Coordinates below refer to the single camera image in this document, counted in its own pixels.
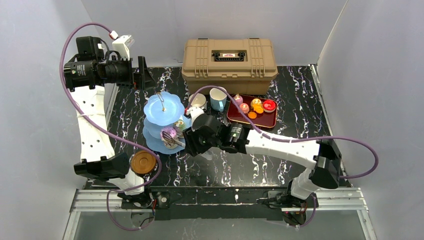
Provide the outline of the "green kiwi tart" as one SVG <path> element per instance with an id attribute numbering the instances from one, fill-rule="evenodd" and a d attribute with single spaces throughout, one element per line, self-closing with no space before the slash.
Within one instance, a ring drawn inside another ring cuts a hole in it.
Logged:
<path id="1" fill-rule="evenodd" d="M 182 133 L 183 130 L 186 128 L 186 124 L 185 124 L 185 122 L 182 119 L 179 119 L 178 121 L 176 121 L 173 124 L 173 128 L 175 129 L 175 131 L 177 133 Z"/>

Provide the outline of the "purple frosted donut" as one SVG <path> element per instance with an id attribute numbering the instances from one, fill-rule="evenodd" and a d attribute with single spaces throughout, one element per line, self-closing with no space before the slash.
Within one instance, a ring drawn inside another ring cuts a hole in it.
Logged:
<path id="1" fill-rule="evenodd" d="M 178 134 L 175 128 L 169 126 L 160 131 L 160 137 L 166 144 L 173 145 L 178 139 Z"/>

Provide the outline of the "pink round pastry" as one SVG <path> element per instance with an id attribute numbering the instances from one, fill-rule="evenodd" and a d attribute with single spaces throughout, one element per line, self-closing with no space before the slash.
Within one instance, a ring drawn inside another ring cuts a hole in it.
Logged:
<path id="1" fill-rule="evenodd" d="M 250 112 L 250 106 L 247 103 L 243 102 L 239 105 L 239 107 L 244 114 L 248 114 Z"/>

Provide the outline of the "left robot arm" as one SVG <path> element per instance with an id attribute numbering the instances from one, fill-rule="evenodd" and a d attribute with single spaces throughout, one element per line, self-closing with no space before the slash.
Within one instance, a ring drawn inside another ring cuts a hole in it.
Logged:
<path id="1" fill-rule="evenodd" d="M 130 167 L 126 153 L 115 153 L 107 134 L 105 84 L 138 88 L 151 80 L 136 73 L 129 54 L 130 35 L 116 37 L 112 49 L 99 37 L 76 38 L 77 54 L 63 66 L 66 93 L 76 106 L 81 139 L 80 162 L 74 172 L 88 179 L 109 182 L 127 196 L 145 191 L 145 181 Z"/>

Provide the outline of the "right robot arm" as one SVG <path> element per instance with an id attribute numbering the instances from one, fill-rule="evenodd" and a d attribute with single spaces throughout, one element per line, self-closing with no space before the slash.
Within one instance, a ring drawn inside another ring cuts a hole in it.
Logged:
<path id="1" fill-rule="evenodd" d="M 318 189 L 336 189 L 340 184 L 341 153 L 331 139 L 306 140 L 258 132 L 251 126 L 226 125 L 212 115 L 197 116 L 183 130 L 185 151 L 195 157 L 219 148 L 230 154 L 264 155 L 287 160 L 305 167 L 295 177 L 288 194 L 305 200 Z"/>

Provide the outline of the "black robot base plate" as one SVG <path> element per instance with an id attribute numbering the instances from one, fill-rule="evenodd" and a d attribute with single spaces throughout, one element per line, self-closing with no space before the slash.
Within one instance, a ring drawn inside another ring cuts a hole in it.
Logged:
<path id="1" fill-rule="evenodd" d="M 305 200 L 288 195 L 286 187 L 151 187 L 157 199 L 157 220 L 266 219 L 306 221 L 319 206 L 316 194 Z"/>

